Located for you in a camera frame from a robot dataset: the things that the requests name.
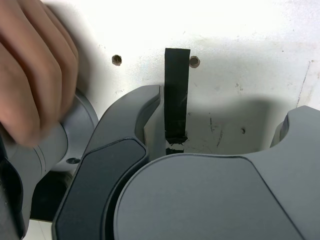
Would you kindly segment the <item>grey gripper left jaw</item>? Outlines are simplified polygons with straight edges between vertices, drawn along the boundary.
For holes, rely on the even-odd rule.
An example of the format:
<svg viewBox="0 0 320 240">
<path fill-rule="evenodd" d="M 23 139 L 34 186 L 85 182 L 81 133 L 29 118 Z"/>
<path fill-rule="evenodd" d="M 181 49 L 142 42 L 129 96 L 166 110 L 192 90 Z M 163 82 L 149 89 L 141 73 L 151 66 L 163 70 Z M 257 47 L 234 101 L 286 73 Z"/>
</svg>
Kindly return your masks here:
<svg viewBox="0 0 320 240">
<path fill-rule="evenodd" d="M 112 240 L 127 181 L 149 160 L 144 127 L 161 104 L 159 85 L 141 86 L 99 120 L 52 224 L 55 240 Z"/>
</svg>

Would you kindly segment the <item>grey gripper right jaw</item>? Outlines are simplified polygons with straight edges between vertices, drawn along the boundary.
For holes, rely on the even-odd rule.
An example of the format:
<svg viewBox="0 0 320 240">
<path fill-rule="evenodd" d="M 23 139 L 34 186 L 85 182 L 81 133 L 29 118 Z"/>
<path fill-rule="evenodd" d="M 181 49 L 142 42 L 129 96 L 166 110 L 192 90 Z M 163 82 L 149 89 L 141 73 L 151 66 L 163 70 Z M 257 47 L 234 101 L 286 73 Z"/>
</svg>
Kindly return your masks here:
<svg viewBox="0 0 320 240">
<path fill-rule="evenodd" d="M 320 112 L 288 112 L 281 141 L 244 155 L 173 154 L 126 183 L 117 240 L 317 240 Z"/>
</svg>

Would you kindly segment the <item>person's hand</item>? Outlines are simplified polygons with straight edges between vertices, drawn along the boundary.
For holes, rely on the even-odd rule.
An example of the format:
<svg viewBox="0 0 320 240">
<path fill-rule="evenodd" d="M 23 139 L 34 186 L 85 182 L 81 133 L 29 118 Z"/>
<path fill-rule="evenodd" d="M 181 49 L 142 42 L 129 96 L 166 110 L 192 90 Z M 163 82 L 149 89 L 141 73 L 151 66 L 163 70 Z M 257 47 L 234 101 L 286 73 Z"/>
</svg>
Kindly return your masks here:
<svg viewBox="0 0 320 240">
<path fill-rule="evenodd" d="M 70 109 L 78 50 L 40 0 L 0 3 L 0 122 L 20 145 L 35 146 Z"/>
</svg>

